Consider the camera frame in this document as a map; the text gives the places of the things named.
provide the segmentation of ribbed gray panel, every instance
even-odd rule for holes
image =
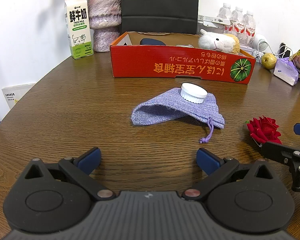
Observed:
[[[123,191],[99,201],[78,225],[50,235],[12,231],[4,240],[292,240],[285,231],[251,236],[214,222],[198,202],[176,192]]]

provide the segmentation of green pumpkin illustration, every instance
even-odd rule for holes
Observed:
[[[251,62],[248,61],[246,58],[238,59],[230,69],[230,76],[231,78],[236,81],[245,80],[251,71]]]

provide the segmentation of purple drawstring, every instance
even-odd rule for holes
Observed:
[[[207,120],[207,125],[209,126],[209,129],[210,129],[210,133],[209,135],[205,138],[205,137],[202,137],[200,139],[200,143],[207,143],[211,136],[212,136],[212,132],[213,132],[213,123],[212,123],[212,117],[210,117],[208,120]]]

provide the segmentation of brown wood grain tabletop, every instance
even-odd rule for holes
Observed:
[[[190,117],[151,126],[133,126],[132,110],[183,82],[202,86],[216,97],[224,129],[209,143],[199,140],[207,125]],[[120,190],[177,190],[203,178],[195,162],[200,147],[241,163],[261,158],[246,120],[265,115],[280,125],[283,144],[300,148],[293,125],[300,122],[300,83],[291,87],[258,64],[248,85],[195,78],[113,78],[109,53],[71,57],[43,77],[0,124],[0,239],[10,228],[2,203],[24,166],[34,157],[57,162],[97,146],[102,162],[92,177]],[[290,190],[288,167],[270,162]],[[288,232],[300,240],[300,193],[290,193],[295,213]]]

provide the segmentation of drawstring bag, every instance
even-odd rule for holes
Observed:
[[[182,98],[180,92],[180,88],[173,88],[141,103],[132,112],[132,123],[151,125],[189,115],[209,126],[210,134],[200,140],[200,143],[207,143],[212,136],[213,127],[224,128],[225,124],[225,119],[219,114],[216,98],[208,93],[203,103],[196,104]]]

